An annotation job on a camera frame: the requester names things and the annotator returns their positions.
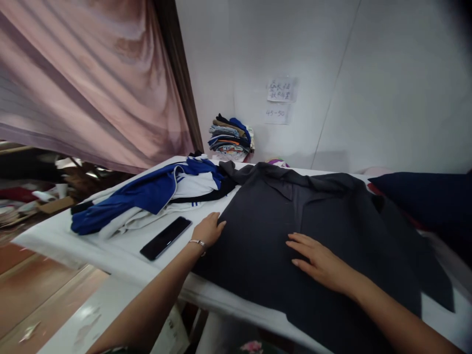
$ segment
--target floor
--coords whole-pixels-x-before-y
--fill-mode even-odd
[[[13,243],[0,243],[0,353],[36,353],[108,277],[70,269]],[[39,323],[33,336],[19,341]]]

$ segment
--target clothing pile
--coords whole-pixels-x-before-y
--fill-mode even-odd
[[[218,114],[210,127],[210,149],[223,160],[243,162],[247,154],[254,152],[254,132],[251,127],[242,124],[238,119],[227,120]]]
[[[100,239],[139,229],[172,212],[201,207],[230,193],[236,183],[206,155],[187,157],[96,193],[71,209],[73,232]]]

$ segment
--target black smartphone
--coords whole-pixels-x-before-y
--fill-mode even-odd
[[[154,261],[191,224],[190,220],[179,216],[139,252],[150,261]]]

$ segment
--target bracelet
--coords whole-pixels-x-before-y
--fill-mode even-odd
[[[188,243],[190,243],[190,242],[198,243],[199,245],[201,245],[203,247],[203,249],[205,251],[203,251],[203,254],[200,257],[203,257],[205,254],[207,254],[207,245],[203,241],[201,241],[201,240],[190,240]]]

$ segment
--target wrist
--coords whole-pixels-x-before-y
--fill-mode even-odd
[[[185,249],[188,250],[192,255],[201,257],[202,254],[206,251],[206,248],[196,242],[189,242],[186,244]]]
[[[355,303],[360,304],[366,295],[371,292],[374,285],[375,284],[369,278],[358,273],[356,277],[352,278],[351,285],[347,289],[345,295]]]

